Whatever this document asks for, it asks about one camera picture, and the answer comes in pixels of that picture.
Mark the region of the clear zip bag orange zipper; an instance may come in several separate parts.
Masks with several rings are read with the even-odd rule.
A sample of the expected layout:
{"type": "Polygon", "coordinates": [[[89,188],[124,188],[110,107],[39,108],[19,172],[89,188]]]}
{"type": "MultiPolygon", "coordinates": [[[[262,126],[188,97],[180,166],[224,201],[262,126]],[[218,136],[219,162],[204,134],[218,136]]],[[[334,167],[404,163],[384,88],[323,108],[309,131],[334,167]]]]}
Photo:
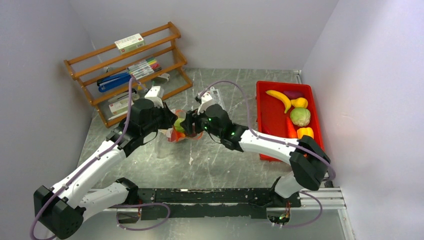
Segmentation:
{"type": "Polygon", "coordinates": [[[185,120],[186,112],[181,109],[171,110],[176,116],[177,120],[171,128],[160,129],[155,142],[156,156],[159,159],[164,159],[174,153],[174,146],[179,143],[188,142],[191,140],[200,140],[203,133],[188,134],[180,123],[185,120]]]}

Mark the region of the red apple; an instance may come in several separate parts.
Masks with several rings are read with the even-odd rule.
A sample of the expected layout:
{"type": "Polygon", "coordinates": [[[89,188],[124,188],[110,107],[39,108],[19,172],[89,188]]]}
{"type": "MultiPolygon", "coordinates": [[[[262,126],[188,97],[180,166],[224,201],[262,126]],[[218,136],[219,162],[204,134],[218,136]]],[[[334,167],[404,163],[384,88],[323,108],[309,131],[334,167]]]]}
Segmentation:
{"type": "Polygon", "coordinates": [[[176,142],[182,141],[185,137],[186,137],[186,135],[184,133],[182,133],[182,132],[171,131],[169,133],[169,136],[167,137],[167,140],[170,143],[176,143],[176,142]]]}

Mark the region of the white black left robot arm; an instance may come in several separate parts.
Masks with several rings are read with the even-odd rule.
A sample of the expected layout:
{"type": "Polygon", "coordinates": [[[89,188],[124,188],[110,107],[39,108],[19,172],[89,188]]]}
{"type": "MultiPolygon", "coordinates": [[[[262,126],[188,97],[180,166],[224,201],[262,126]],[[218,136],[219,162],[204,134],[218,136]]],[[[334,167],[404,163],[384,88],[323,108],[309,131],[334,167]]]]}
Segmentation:
{"type": "Polygon", "coordinates": [[[137,207],[141,203],[139,188],[125,177],[96,193],[88,192],[111,167],[145,145],[146,137],[171,128],[177,118],[164,101],[136,100],[90,159],[52,187],[42,185],[34,192],[35,220],[31,227],[41,223],[54,237],[64,240],[104,209],[137,207]]]}

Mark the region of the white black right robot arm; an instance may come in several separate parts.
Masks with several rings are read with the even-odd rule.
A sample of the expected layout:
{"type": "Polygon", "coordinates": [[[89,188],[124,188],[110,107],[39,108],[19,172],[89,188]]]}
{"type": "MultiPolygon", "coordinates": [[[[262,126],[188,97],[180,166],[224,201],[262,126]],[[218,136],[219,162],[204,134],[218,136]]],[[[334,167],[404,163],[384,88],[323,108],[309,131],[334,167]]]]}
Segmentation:
{"type": "Polygon", "coordinates": [[[291,171],[279,177],[270,193],[270,202],[282,207],[289,197],[302,189],[319,190],[328,173],[330,159],[310,136],[282,138],[234,123],[218,104],[205,110],[190,110],[180,126],[187,134],[206,132],[219,138],[227,149],[266,155],[282,161],[291,171]]]}

